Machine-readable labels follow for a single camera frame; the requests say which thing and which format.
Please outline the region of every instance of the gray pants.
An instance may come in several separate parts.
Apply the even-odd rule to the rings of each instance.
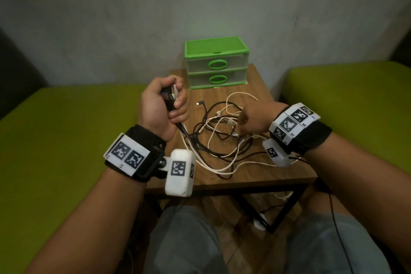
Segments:
[[[354,273],[390,273],[364,227],[349,216],[335,218]],[[287,246],[286,273],[350,273],[331,215],[299,220]],[[150,236],[144,273],[227,273],[217,235],[200,210],[164,210]]]

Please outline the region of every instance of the green cushion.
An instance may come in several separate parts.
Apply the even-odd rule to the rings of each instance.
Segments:
[[[0,272],[22,273],[136,123],[142,85],[45,88],[0,121]]]
[[[306,66],[283,95],[348,140],[411,173],[411,69],[395,62]]]

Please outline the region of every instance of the wooden table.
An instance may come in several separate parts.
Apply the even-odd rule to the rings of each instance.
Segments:
[[[185,70],[176,70],[172,74],[179,75],[184,78],[185,86],[188,86],[187,75]],[[253,64],[249,64],[247,73],[247,84],[228,86],[220,88],[198,89],[189,90],[189,113],[190,117],[185,122],[188,131],[191,133],[193,127],[203,119],[205,109],[202,105],[197,105],[197,102],[204,101],[207,109],[209,109],[214,103],[219,101],[226,101],[227,97],[233,92],[247,92],[254,95],[259,101],[270,102],[273,101],[270,91],[265,86],[264,81],[261,79],[260,74]],[[234,94],[230,97],[229,101],[236,103],[243,107],[250,102],[256,102],[251,96],[245,94]],[[221,110],[225,107],[224,104],[220,104],[215,107],[213,114],[217,110]],[[234,107],[229,107],[230,112],[235,112]],[[226,124],[219,124],[218,129],[228,132],[231,130],[230,126]],[[206,144],[211,136],[211,131],[205,130],[200,134],[199,139],[202,143]],[[261,144],[262,140],[255,139],[251,149],[246,152],[250,154],[253,152],[262,152],[264,148]],[[225,141],[221,141],[216,135],[210,142],[210,148],[216,152],[231,152],[237,144],[236,138],[230,137]],[[185,149],[183,141],[179,132],[176,133],[172,141],[167,144],[166,156],[170,156],[174,149]],[[209,163],[215,169],[221,169],[228,165],[228,163],[212,157],[209,154],[203,152],[203,157],[207,163]],[[247,161],[257,161],[272,164],[272,161],[268,154],[257,154],[247,158]],[[292,206],[300,198],[301,194],[305,190],[309,183],[312,183],[316,179],[316,174],[312,168],[303,162],[296,162],[288,167],[270,167],[259,164],[244,164],[239,167],[233,177],[229,180],[219,178],[216,174],[196,164],[196,172],[194,177],[193,197],[209,196],[209,195],[236,195],[236,199],[240,205],[244,208],[247,204],[242,203],[245,201],[242,199],[241,194],[251,193],[267,193],[274,191],[294,191],[293,195],[289,198],[290,204],[285,205],[283,209],[289,207],[286,213],[292,208]],[[164,192],[165,180],[152,178],[147,184],[146,195],[150,195],[155,198],[169,198]]]

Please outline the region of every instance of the person's left hand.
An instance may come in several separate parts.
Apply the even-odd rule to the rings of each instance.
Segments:
[[[161,95],[161,89],[176,84],[178,90],[177,100],[174,102],[175,110],[168,113],[166,103]],[[164,141],[170,141],[176,133],[176,123],[187,120],[187,91],[183,88],[182,78],[168,76],[155,78],[141,94],[141,110],[138,124]]]

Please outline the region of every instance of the green lid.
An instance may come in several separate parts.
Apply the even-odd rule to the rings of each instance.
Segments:
[[[186,60],[197,60],[229,57],[249,52],[248,47],[239,37],[223,37],[186,41],[184,57]]]

